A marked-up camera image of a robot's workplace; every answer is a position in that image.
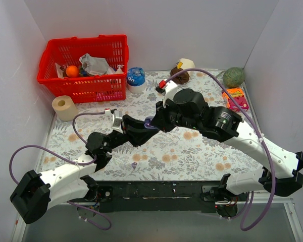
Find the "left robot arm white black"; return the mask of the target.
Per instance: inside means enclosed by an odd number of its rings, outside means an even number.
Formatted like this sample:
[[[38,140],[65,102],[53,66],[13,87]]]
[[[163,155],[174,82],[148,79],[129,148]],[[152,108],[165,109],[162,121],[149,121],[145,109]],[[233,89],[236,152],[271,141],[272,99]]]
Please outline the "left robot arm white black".
[[[111,110],[112,132],[91,133],[85,142],[86,151],[75,160],[63,158],[65,164],[37,173],[31,170],[23,175],[10,196],[10,201],[26,224],[39,220],[48,209],[74,199],[91,202],[100,192],[91,174],[104,168],[112,158],[111,152],[129,142],[138,147],[146,143],[159,128],[154,117],[144,121]]]

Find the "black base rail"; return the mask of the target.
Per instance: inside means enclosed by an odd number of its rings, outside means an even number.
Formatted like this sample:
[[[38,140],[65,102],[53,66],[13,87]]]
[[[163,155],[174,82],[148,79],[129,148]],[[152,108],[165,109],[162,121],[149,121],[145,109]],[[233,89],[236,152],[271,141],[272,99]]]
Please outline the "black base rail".
[[[129,211],[200,211],[234,216],[237,205],[246,201],[240,194],[223,200],[211,198],[209,191],[219,181],[98,181],[97,198],[73,202],[97,204],[101,213]]]

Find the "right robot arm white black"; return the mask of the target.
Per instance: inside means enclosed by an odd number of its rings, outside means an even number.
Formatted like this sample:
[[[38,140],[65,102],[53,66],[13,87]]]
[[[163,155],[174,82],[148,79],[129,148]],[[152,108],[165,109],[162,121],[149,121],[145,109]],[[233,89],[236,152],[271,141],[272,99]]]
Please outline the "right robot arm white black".
[[[183,89],[173,99],[156,103],[151,125],[163,132],[175,127],[199,131],[204,137],[242,151],[261,168],[223,176],[218,188],[223,200],[241,193],[266,190],[287,197],[303,186],[303,152],[288,152],[266,138],[259,138],[240,115],[223,106],[209,106],[201,93]]]

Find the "crumpled grey plastic bag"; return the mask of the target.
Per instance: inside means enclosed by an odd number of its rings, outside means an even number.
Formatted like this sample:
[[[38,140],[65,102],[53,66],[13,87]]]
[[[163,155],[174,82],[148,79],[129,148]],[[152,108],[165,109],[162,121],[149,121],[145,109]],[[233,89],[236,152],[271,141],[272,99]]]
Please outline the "crumpled grey plastic bag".
[[[115,70],[107,63],[105,58],[92,57],[86,53],[79,58],[82,68],[89,76],[102,76],[114,74]]]

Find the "red plastic shopping basket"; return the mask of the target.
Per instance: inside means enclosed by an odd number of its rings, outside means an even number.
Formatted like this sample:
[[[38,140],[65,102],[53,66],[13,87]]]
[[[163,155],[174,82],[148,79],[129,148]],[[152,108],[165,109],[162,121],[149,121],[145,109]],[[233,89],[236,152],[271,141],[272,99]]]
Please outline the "red plastic shopping basket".
[[[114,69],[122,65],[123,72],[118,75],[58,77],[57,65],[80,66],[79,59],[86,53],[105,58]],[[52,39],[42,54],[37,81],[55,96],[70,96],[74,103],[124,100],[128,61],[126,35]]]

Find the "lavender earbud charging case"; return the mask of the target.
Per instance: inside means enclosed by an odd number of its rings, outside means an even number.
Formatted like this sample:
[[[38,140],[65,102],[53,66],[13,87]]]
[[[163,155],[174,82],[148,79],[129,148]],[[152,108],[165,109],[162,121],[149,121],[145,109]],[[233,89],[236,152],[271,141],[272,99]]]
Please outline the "lavender earbud charging case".
[[[157,127],[151,125],[153,118],[154,118],[153,116],[146,117],[144,120],[144,127],[150,130],[159,130]]]

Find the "orange pink sponge box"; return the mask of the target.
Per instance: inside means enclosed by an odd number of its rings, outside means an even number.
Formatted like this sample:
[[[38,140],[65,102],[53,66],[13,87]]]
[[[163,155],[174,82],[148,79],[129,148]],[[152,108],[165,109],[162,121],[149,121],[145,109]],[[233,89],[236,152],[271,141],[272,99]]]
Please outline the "orange pink sponge box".
[[[235,112],[241,112],[240,109],[235,105],[233,100],[241,107],[242,110],[248,111],[249,105],[246,100],[244,91],[240,88],[228,88],[227,92],[230,94],[232,99],[222,90],[222,97],[226,104],[226,107]]]

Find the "white pump bottle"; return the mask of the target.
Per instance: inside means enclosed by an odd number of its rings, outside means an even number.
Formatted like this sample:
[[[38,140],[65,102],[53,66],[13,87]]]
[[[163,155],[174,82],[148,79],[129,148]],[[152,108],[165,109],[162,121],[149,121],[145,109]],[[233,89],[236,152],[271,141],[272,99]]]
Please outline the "white pump bottle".
[[[114,74],[119,75],[119,74],[123,74],[123,69],[124,65],[117,65],[117,70],[114,72]]]

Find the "beige paper roll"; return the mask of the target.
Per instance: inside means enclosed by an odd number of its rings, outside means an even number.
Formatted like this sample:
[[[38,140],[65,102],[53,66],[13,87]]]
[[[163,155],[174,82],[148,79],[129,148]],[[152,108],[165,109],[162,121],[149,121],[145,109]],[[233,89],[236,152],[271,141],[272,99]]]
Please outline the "beige paper roll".
[[[78,109],[72,98],[67,95],[56,97],[52,101],[52,107],[57,114],[57,117],[65,122],[73,120],[73,118],[78,114]]]

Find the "green textured melon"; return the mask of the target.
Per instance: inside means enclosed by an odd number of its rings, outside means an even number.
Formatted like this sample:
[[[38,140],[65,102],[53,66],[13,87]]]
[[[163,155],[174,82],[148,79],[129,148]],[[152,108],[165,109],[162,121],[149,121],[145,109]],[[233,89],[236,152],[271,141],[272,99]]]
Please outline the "green textured melon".
[[[226,88],[237,88],[245,81],[244,69],[240,67],[231,67],[221,71],[216,78],[222,77],[222,82]]]

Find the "orange fruit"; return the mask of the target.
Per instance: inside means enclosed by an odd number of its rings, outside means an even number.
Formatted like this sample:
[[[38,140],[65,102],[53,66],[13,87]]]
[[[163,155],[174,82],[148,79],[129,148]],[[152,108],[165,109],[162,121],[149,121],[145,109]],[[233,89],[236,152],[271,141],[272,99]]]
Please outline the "orange fruit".
[[[65,73],[69,78],[77,78],[79,76],[79,69],[77,66],[68,66]]]

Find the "blue white wipes tub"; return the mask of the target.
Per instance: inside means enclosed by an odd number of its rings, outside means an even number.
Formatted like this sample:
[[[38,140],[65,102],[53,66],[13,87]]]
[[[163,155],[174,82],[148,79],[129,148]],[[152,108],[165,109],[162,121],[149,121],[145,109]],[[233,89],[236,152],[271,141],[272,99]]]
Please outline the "blue white wipes tub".
[[[131,93],[142,93],[146,88],[143,68],[133,67],[127,72],[127,87]]]

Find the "brown cream towel roll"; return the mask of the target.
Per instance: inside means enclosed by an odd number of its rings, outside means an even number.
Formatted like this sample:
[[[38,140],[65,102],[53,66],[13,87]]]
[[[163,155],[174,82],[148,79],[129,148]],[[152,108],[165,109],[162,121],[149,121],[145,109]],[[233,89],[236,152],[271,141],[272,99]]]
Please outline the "brown cream towel roll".
[[[180,72],[185,69],[195,68],[195,64],[192,60],[181,58],[178,60],[178,62],[174,65],[172,70],[170,71],[170,76],[176,74],[177,72]],[[180,75],[177,75],[175,78],[173,78],[173,82],[176,84],[183,85],[189,81],[191,77],[191,71],[181,73]]]

